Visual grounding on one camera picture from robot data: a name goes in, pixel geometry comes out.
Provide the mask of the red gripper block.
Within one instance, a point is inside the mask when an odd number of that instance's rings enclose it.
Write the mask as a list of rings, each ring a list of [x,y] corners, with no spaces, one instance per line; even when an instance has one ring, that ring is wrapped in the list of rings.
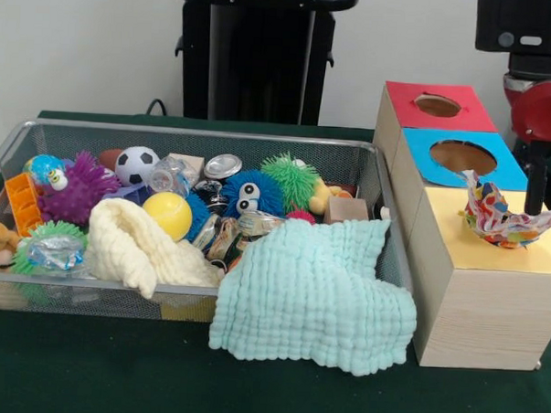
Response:
[[[525,213],[542,212],[547,184],[547,159],[551,155],[551,80],[532,81],[506,74],[504,94],[511,107],[514,133],[528,149]]]

